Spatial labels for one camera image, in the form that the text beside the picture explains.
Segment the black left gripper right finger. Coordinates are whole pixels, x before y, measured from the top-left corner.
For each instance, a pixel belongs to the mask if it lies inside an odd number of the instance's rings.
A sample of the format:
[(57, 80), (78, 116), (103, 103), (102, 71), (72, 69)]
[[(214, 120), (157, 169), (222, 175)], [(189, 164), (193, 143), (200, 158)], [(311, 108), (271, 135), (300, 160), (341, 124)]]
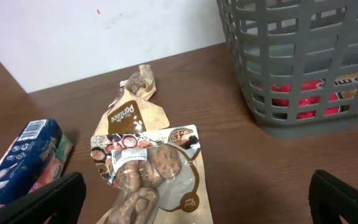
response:
[(358, 224), (358, 190), (325, 170), (312, 175), (308, 201), (314, 224)]

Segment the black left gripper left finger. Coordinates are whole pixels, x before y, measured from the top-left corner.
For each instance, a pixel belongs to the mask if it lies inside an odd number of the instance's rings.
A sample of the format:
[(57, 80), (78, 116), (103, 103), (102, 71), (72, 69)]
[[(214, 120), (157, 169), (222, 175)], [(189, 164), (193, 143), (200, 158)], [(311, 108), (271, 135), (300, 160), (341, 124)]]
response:
[(85, 198), (83, 175), (72, 172), (0, 208), (0, 224), (76, 224)]

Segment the orange spaghetti packet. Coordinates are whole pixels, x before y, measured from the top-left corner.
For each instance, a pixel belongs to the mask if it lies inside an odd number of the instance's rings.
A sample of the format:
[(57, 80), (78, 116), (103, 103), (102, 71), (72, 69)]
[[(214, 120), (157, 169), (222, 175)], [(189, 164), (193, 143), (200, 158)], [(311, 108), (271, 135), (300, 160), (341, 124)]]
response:
[[(334, 86), (345, 86), (348, 84), (355, 84), (355, 83), (358, 83), (358, 72), (338, 76), (334, 82)], [(320, 90), (323, 89), (324, 84), (325, 84), (325, 79), (305, 81), (304, 83), (301, 84), (301, 91)], [(271, 90), (275, 92), (289, 93), (291, 90), (291, 85), (272, 84)], [(330, 94), (328, 101), (333, 102), (339, 100), (353, 99), (357, 96), (357, 93), (358, 93), (358, 89), (356, 88), (346, 91), (337, 91)], [(321, 97), (317, 95), (300, 98), (298, 102), (298, 106), (302, 107), (302, 106), (316, 105), (319, 103), (320, 98)], [(275, 106), (286, 107), (289, 105), (289, 103), (290, 101), (288, 99), (278, 99), (278, 98), (272, 99), (272, 104)], [(350, 106), (351, 105), (338, 105), (338, 106), (326, 108), (324, 110), (324, 115), (343, 113), (347, 111), (350, 108)], [(315, 116), (315, 114), (316, 114), (315, 110), (300, 112), (297, 114), (296, 118), (297, 119), (312, 118)]]

